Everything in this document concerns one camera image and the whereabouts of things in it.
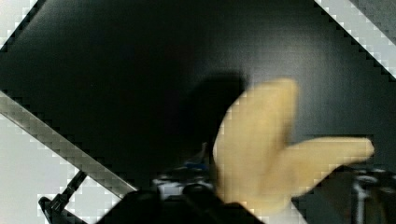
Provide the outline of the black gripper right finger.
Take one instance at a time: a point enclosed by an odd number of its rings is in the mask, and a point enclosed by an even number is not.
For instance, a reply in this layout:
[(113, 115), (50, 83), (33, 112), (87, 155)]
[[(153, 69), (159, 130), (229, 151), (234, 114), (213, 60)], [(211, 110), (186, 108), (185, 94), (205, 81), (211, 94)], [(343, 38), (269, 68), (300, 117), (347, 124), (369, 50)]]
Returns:
[(396, 224), (395, 174), (342, 166), (292, 204), (308, 224)]

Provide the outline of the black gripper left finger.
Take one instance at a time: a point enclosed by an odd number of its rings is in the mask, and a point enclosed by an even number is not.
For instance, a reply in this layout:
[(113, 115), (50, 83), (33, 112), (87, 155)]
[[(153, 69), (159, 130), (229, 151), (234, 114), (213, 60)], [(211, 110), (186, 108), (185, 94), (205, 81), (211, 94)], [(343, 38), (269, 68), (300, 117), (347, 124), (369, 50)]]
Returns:
[(167, 200), (182, 194), (189, 185), (202, 185), (208, 189), (215, 188), (212, 164), (213, 145), (202, 143), (201, 150), (181, 166), (166, 170), (152, 180), (152, 184), (160, 192), (161, 199)]

